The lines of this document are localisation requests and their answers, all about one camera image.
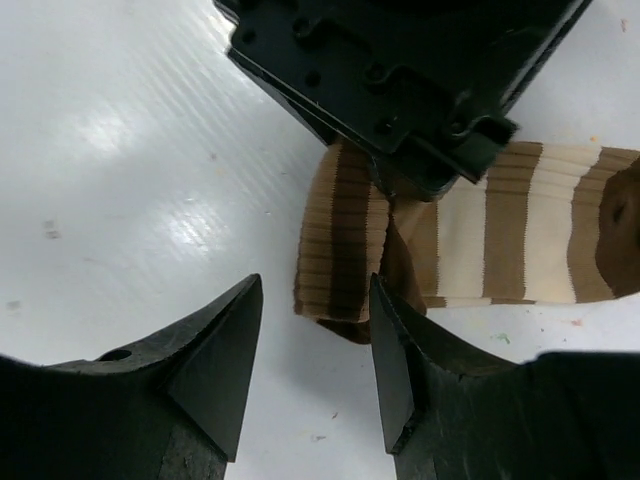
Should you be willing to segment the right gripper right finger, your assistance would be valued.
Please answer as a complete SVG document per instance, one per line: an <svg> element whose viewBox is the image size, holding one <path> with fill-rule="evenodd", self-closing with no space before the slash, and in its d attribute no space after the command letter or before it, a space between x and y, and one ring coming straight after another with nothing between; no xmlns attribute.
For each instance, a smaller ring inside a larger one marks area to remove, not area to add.
<svg viewBox="0 0 640 480"><path fill-rule="evenodd" d="M421 316L373 276L372 354L400 479L635 479L639 357L512 363Z"/></svg>

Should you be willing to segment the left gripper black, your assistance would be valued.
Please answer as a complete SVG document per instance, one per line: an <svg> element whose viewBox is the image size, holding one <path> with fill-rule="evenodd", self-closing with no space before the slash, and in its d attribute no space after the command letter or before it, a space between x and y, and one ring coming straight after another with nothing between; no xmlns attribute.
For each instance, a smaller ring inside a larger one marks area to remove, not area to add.
<svg viewBox="0 0 640 480"><path fill-rule="evenodd" d="M227 0L228 58L325 143L365 152L386 195L478 182L517 132L509 110L583 0Z"/></svg>

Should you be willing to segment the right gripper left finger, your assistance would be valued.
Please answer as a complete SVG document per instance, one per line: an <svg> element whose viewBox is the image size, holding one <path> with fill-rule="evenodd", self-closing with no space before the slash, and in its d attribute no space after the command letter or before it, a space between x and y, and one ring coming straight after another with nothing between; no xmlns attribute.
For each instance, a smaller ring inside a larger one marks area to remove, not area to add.
<svg viewBox="0 0 640 480"><path fill-rule="evenodd" d="M99 358L1 360L5 479L221 479L236 458L261 325L257 274Z"/></svg>

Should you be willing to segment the brown striped sock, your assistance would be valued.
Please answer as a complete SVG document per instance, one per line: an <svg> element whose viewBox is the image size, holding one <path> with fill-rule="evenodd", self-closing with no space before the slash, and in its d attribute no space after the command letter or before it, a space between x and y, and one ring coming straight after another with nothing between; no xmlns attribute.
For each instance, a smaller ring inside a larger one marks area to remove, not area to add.
<svg viewBox="0 0 640 480"><path fill-rule="evenodd" d="M580 304L639 290L639 154L516 142L487 177L441 199L388 198L366 154L339 140L307 198L296 314L370 340L372 275L420 313L440 307Z"/></svg>

